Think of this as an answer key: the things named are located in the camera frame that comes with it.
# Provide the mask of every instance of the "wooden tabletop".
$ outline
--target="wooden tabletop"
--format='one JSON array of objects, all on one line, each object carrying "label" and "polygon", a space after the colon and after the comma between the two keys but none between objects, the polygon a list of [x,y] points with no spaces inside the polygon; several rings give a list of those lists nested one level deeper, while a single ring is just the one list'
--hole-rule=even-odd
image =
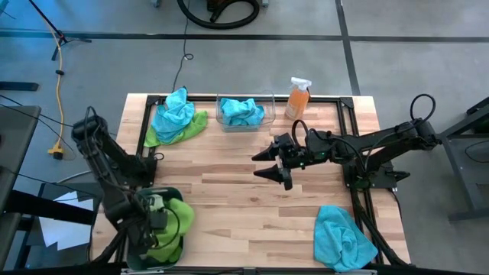
[{"label": "wooden tabletop", "polygon": [[[147,94],[128,94],[117,142],[134,154],[138,144]],[[379,130],[374,100],[354,97],[360,134]],[[292,121],[283,116],[285,104],[277,103],[277,117],[270,129],[252,133],[224,133],[215,120],[214,102],[195,102],[206,110],[209,122],[198,136],[178,144],[160,146],[156,186],[173,186],[196,213],[185,237],[184,255],[178,266],[206,267],[324,267],[313,259],[313,229],[321,205],[337,205],[351,213],[351,198],[343,183],[342,168],[324,163],[293,170],[293,188],[253,175],[271,167],[251,157],[265,149],[273,136],[290,132]],[[309,128],[339,134],[333,104],[309,103],[303,116]],[[305,134],[299,132],[299,141]],[[372,189],[379,231],[405,261],[410,261],[397,204],[386,190]],[[92,236],[92,258],[115,236],[103,210]]]}]

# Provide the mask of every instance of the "vacuum hose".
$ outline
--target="vacuum hose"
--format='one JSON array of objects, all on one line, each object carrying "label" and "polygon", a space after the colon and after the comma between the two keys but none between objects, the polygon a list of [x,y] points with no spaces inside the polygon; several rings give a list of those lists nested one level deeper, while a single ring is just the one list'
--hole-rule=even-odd
[{"label": "vacuum hose", "polygon": [[[221,3],[215,11],[212,13],[212,17],[210,19],[210,22],[206,22],[204,20],[201,20],[197,17],[195,17],[189,9],[185,6],[185,3],[183,0],[176,0],[178,3],[178,6],[182,10],[182,12],[185,14],[185,16],[191,20],[193,23],[199,25],[200,27],[208,28],[208,29],[213,29],[213,30],[230,30],[234,28],[239,28],[243,27],[246,24],[250,24],[257,16],[258,13],[260,12],[260,4],[258,4],[257,0],[228,0],[224,1]],[[221,13],[230,5],[234,4],[236,2],[247,2],[250,3],[253,6],[253,12],[246,18],[241,19],[240,21],[236,22],[231,22],[231,23],[216,23],[215,21],[221,15]]]}]

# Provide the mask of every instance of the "blue towel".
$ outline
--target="blue towel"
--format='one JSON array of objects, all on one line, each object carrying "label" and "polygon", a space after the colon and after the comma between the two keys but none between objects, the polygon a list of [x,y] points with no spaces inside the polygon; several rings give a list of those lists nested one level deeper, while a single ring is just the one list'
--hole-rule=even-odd
[{"label": "blue towel", "polygon": [[159,141],[170,143],[190,123],[196,108],[193,103],[186,101],[185,88],[167,96],[165,105],[157,106],[151,126]]},{"label": "blue towel", "polygon": [[221,110],[224,124],[231,126],[260,125],[265,116],[263,106],[254,104],[254,99],[221,99]]},{"label": "blue towel", "polygon": [[321,206],[314,225],[314,258],[338,272],[360,269],[377,255],[344,209]]}]

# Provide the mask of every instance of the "gray floor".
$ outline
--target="gray floor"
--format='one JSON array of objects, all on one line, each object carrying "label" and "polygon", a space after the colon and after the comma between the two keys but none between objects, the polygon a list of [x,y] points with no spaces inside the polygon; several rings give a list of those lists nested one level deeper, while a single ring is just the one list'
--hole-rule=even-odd
[{"label": "gray floor", "polygon": [[[185,18],[174,0],[158,9],[148,1],[37,1],[65,31],[183,33]],[[344,0],[350,35],[487,36],[489,2],[485,0]],[[203,0],[192,10],[204,16]],[[45,30],[27,0],[11,1],[0,16],[0,31]],[[233,5],[223,21],[249,12]],[[190,34],[340,34],[334,0],[270,0],[270,7],[252,24],[233,31],[208,31],[190,23]],[[129,92],[169,92],[182,54],[181,40],[94,40],[63,48],[66,75],[62,97],[66,121],[84,116],[94,106],[117,131]],[[50,61],[53,41],[43,38],[0,38],[0,79],[40,83],[37,92],[2,92],[25,105],[40,105],[45,115],[59,118],[55,98],[57,63]],[[488,95],[489,44],[352,43],[362,95],[375,98],[382,127],[409,119],[412,98],[422,92],[436,97],[431,122],[437,131],[463,118],[463,112]],[[291,76],[313,81],[317,95],[351,95],[341,42],[190,40],[177,85],[191,92],[286,93]],[[428,102],[416,107],[426,115]],[[69,135],[65,138],[72,147]],[[48,154],[56,140],[38,125],[21,172],[59,180],[87,169],[84,160],[56,161]],[[466,208],[445,152],[411,152],[394,161],[412,176],[400,184],[403,225],[412,262],[420,267],[487,273],[489,220],[450,224],[447,215]],[[17,189],[37,193],[36,182],[19,178]]]}]

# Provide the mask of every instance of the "spray bottle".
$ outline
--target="spray bottle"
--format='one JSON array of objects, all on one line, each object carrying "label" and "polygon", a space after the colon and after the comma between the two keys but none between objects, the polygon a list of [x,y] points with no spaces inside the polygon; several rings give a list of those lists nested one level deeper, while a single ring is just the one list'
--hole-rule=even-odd
[{"label": "spray bottle", "polygon": [[306,109],[307,102],[309,101],[309,86],[313,83],[310,80],[300,79],[292,77],[292,92],[285,108],[285,116],[289,119],[299,119]]}]

